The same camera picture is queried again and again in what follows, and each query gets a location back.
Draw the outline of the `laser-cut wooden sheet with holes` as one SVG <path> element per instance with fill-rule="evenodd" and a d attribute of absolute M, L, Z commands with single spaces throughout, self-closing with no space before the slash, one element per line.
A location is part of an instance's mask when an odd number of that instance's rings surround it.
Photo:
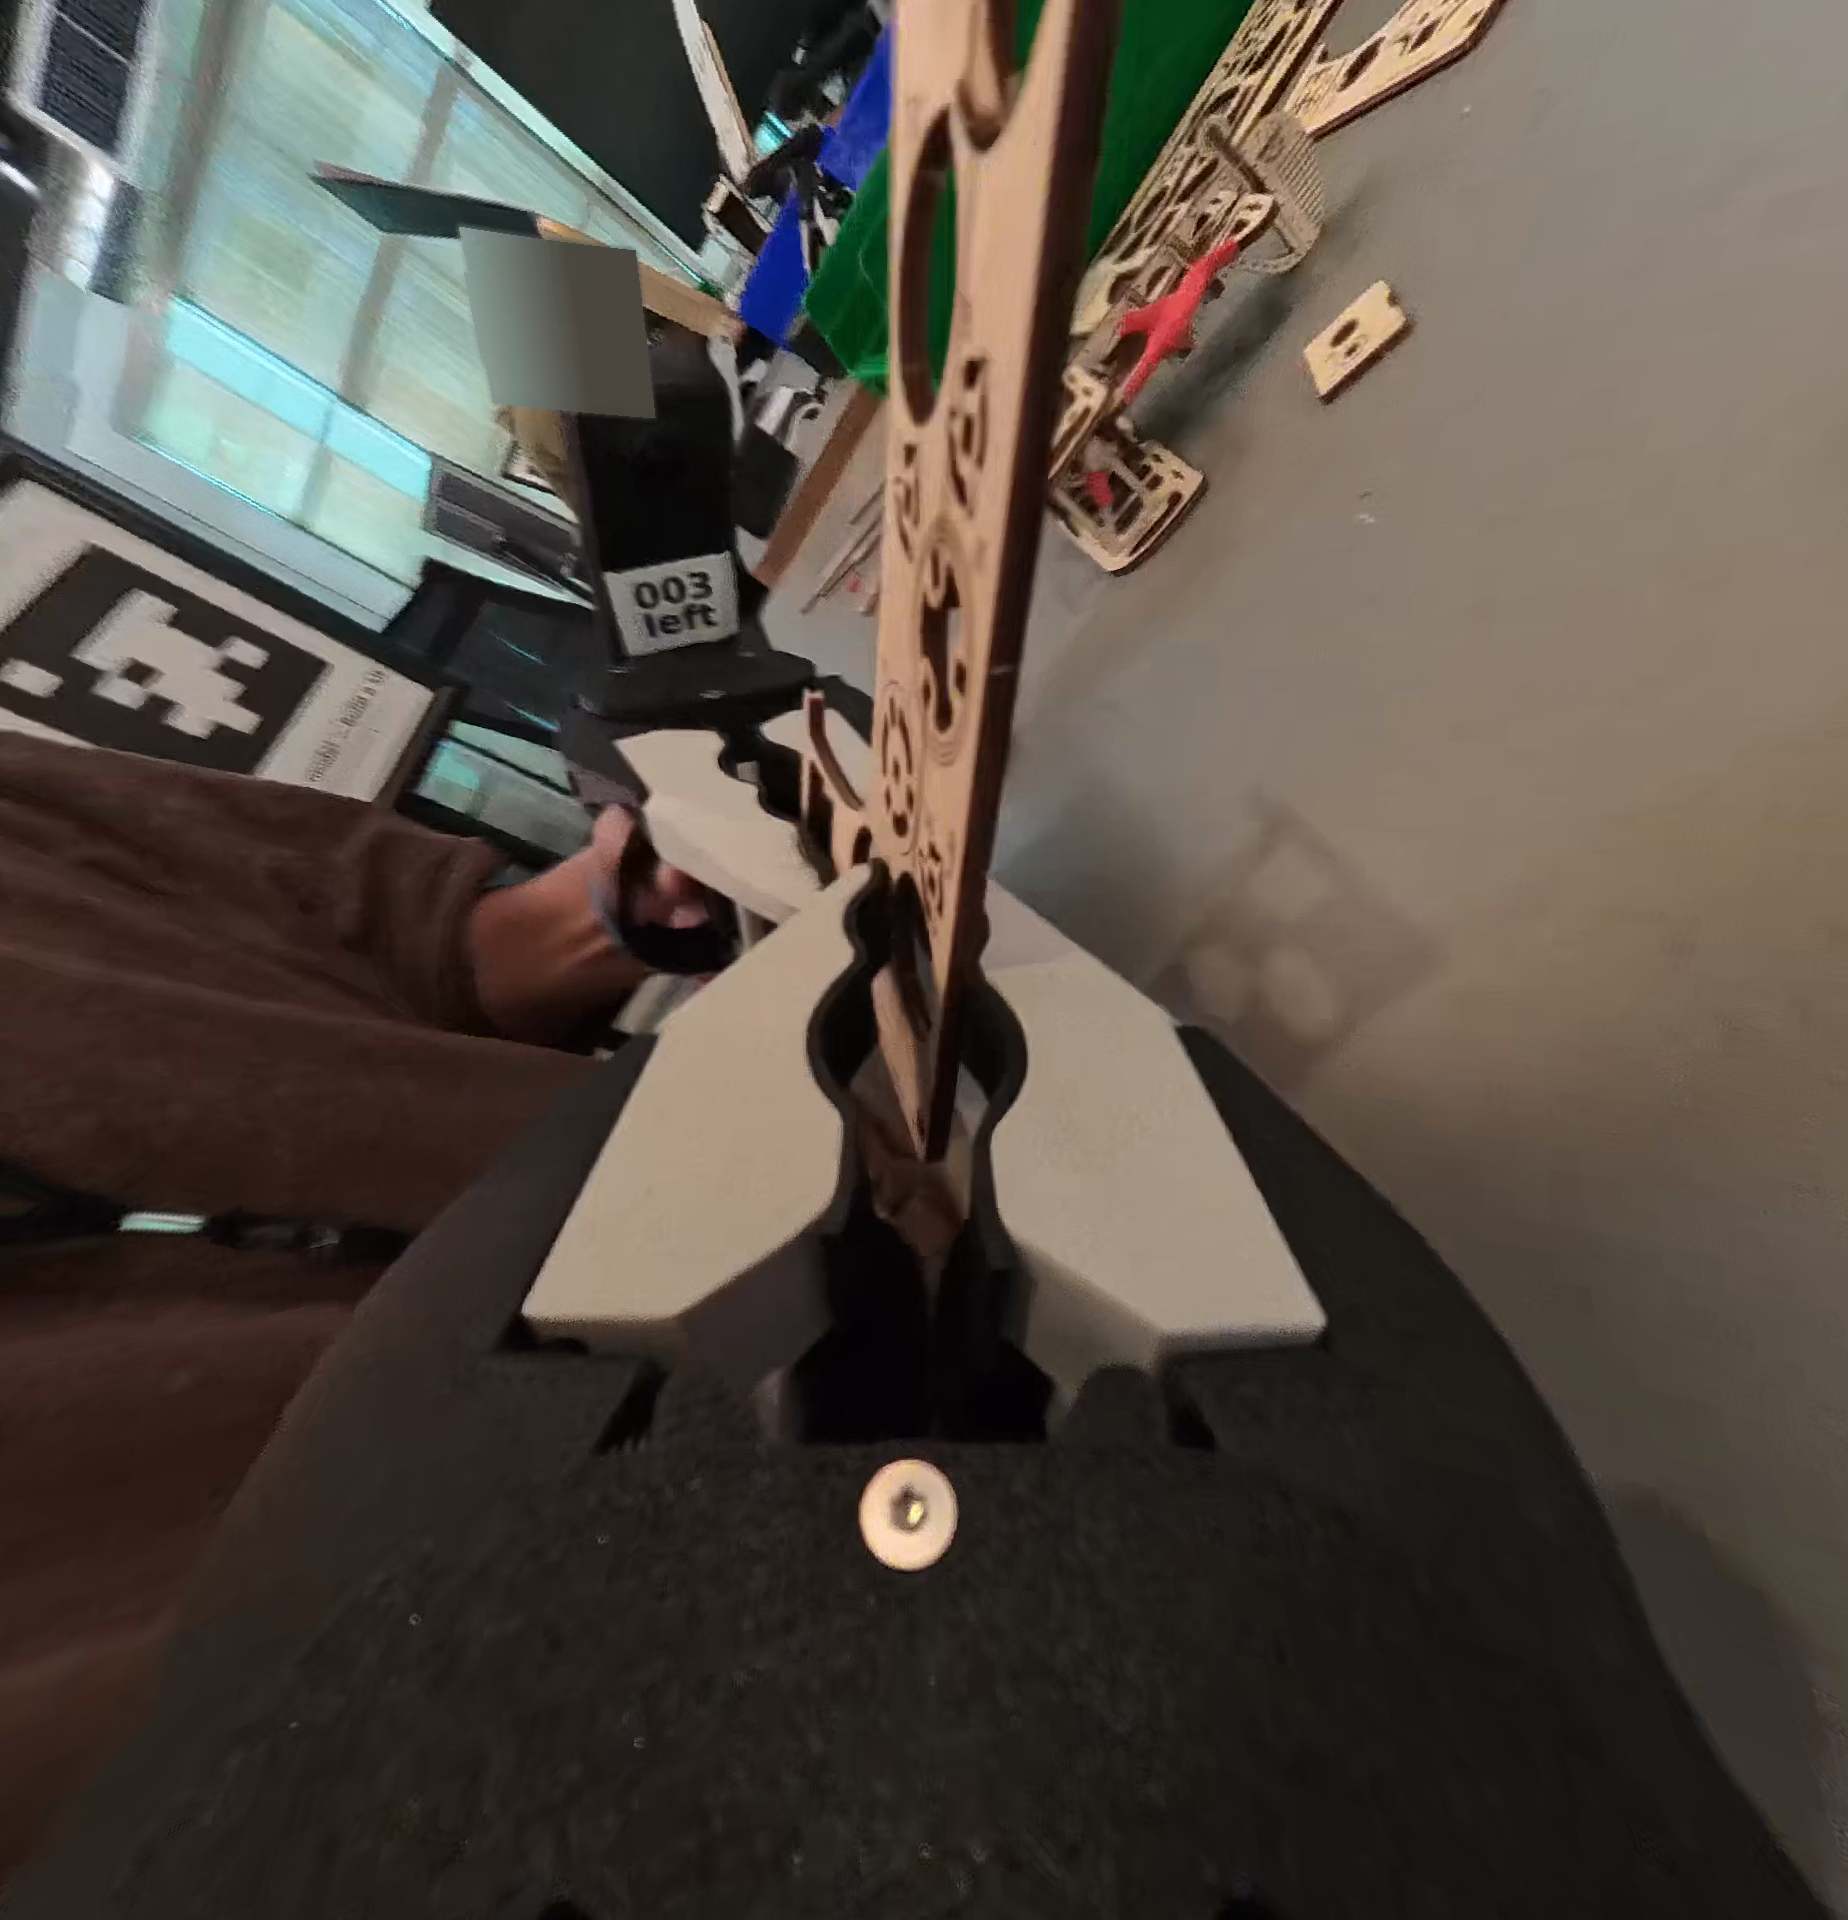
<path fill-rule="evenodd" d="M 809 707 L 831 858 L 883 871 L 878 1046 L 920 1158 L 955 1117 L 1120 5 L 895 5 L 888 433 L 866 781 Z"/>

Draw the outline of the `white air vent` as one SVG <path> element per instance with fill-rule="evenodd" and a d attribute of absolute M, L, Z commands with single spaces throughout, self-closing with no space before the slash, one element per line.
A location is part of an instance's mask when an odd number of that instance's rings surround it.
<path fill-rule="evenodd" d="M 51 138 L 118 160 L 137 135 L 162 5 L 23 5 L 7 100 Z"/>

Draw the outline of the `person's brown clothed torso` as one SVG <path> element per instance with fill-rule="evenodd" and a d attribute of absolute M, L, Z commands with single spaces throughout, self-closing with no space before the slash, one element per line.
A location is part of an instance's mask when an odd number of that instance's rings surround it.
<path fill-rule="evenodd" d="M 0 1889 L 137 1704 L 287 1404 L 446 1197 L 232 1209 L 0 1166 Z"/>

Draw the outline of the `grey desk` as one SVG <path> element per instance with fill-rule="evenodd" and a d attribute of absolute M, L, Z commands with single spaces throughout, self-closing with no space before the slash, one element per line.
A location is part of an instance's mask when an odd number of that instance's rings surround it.
<path fill-rule="evenodd" d="M 1467 1280 L 1848 1916 L 1848 5 L 1509 5 L 1318 160 L 1188 523 L 1047 537 L 999 876 Z"/>

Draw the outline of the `forked laser-cut wooden sheet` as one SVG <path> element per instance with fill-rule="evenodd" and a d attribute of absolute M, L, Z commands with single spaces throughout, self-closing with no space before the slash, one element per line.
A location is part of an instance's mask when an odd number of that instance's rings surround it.
<path fill-rule="evenodd" d="M 1467 61 L 1506 5 L 1404 5 L 1340 56 L 1318 50 L 1284 93 L 1307 138 L 1328 138 Z"/>

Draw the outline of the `black chair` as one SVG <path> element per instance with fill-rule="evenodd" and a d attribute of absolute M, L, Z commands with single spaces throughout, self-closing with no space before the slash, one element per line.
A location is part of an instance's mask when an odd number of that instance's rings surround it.
<path fill-rule="evenodd" d="M 772 204 L 785 204 L 785 199 L 815 180 L 815 164 L 824 146 L 829 126 L 823 117 L 801 117 L 795 120 L 795 129 L 762 159 L 753 159 L 748 169 L 740 169 L 737 176 L 723 176 L 703 202 L 703 222 L 709 226 L 753 226 L 762 229 L 762 215 L 743 212 L 733 215 L 727 208 L 733 204 L 750 204 L 750 202 L 772 202 Z"/>

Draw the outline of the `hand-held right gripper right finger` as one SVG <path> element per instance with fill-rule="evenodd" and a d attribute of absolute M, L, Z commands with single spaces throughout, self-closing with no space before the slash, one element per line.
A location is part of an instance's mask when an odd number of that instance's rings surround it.
<path fill-rule="evenodd" d="M 1089 1378 L 1300 1351 L 1328 1327 L 1178 1020 L 999 882 L 969 1020 L 969 1203 L 1007 1340 Z"/>

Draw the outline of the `curved pale wooden strip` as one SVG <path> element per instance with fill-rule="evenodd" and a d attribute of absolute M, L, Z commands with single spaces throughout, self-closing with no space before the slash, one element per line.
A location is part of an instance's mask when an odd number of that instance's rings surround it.
<path fill-rule="evenodd" d="M 740 186 L 753 160 L 753 126 L 740 109 L 737 89 L 722 61 L 722 48 L 709 22 L 700 18 L 696 5 L 675 0 L 671 18 L 676 24 L 682 50 L 689 56 L 691 77 L 696 83 L 696 99 L 703 104 L 722 171 L 727 180 Z"/>

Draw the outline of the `small square wooden piece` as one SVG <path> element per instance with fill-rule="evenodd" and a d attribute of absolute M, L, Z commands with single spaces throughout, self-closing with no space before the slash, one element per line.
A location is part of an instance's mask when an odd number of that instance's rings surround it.
<path fill-rule="evenodd" d="M 1300 350 L 1303 376 L 1318 402 L 1345 396 L 1416 329 L 1416 318 L 1388 279 L 1374 279 Z"/>

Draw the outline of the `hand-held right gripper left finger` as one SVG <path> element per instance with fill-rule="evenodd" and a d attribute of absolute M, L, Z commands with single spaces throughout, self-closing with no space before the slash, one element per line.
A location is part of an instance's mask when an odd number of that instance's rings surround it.
<path fill-rule="evenodd" d="M 852 1100 L 883 880 L 824 888 L 651 1036 L 528 1289 L 531 1334 L 694 1371 L 801 1436 L 793 1372 L 885 1270 Z"/>

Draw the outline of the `blue plastic bin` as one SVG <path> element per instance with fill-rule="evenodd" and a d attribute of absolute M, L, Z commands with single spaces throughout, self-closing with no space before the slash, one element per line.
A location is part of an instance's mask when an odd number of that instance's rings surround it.
<path fill-rule="evenodd" d="M 888 41 L 878 41 L 855 89 L 831 117 L 815 164 L 815 180 L 795 189 L 748 270 L 737 316 L 772 350 L 793 350 L 815 270 L 831 248 L 871 164 L 883 159 L 892 117 Z"/>

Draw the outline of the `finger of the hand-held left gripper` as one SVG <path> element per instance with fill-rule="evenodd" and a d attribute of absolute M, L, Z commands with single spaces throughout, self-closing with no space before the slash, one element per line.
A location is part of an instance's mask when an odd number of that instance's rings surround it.
<path fill-rule="evenodd" d="M 852 719 L 841 704 L 824 698 L 823 732 L 829 753 L 838 762 L 841 778 L 867 778 L 871 754 L 867 754 L 867 721 Z M 809 719 L 801 707 L 775 716 L 762 735 L 793 754 L 801 754 L 809 747 Z"/>
<path fill-rule="evenodd" d="M 723 743 L 709 730 L 657 730 L 619 743 L 645 788 L 648 839 L 661 864 L 694 876 L 743 917 L 787 922 L 841 894 L 871 904 L 871 871 L 823 876 L 815 839 L 801 824 L 801 754 L 793 754 L 793 805 L 767 803 L 762 781 L 723 768 Z"/>

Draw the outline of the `ribbed wooden fan piece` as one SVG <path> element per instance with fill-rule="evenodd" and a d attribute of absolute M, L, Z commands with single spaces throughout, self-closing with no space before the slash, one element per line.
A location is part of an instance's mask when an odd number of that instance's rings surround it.
<path fill-rule="evenodd" d="M 1240 199 L 1267 202 L 1264 215 L 1236 229 L 1236 267 L 1262 279 L 1292 276 L 1318 245 L 1328 212 L 1316 138 L 1296 112 L 1276 109 L 1236 135 L 1211 120 L 1199 146 Z"/>

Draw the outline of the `dark flat panel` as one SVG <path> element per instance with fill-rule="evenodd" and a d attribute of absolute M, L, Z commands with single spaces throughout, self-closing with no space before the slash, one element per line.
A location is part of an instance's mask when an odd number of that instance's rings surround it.
<path fill-rule="evenodd" d="M 456 241 L 463 232 L 540 240 L 540 220 L 533 212 L 480 195 L 371 178 L 335 164 L 316 164 L 312 186 L 391 240 Z"/>

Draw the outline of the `large laser-cut wooden sheet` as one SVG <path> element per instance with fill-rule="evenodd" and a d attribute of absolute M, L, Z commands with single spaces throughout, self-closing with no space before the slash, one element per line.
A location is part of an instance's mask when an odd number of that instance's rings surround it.
<path fill-rule="evenodd" d="M 1234 178 L 1203 152 L 1199 130 L 1221 120 L 1236 135 L 1258 116 L 1284 109 L 1284 93 L 1320 48 L 1335 14 L 1339 5 L 1255 5 L 1248 10 L 1089 263 L 1074 306 L 1074 343 L 1103 339 L 1111 318 L 1164 297 L 1185 267 L 1236 240 L 1245 222 L 1267 212 L 1267 202 L 1240 199 Z"/>

